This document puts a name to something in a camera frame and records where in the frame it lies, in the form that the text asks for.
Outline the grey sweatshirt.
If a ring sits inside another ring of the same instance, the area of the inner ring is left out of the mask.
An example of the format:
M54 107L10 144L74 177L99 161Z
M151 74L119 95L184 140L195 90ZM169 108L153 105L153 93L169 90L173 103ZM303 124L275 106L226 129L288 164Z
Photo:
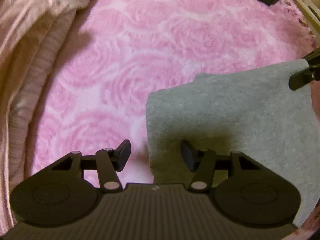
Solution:
M208 75L148 96L146 127L156 183L188 183L180 144L218 154L241 151L290 181L302 203L302 225L319 199L319 122L309 86L289 88L304 59L244 72Z

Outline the pink rose blanket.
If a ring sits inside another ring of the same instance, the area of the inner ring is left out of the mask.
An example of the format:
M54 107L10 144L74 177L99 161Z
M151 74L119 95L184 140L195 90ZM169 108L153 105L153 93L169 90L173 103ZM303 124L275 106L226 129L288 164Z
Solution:
M122 183L150 183L151 92L299 59L316 39L293 0L91 0L76 13L29 127L26 176L124 139Z

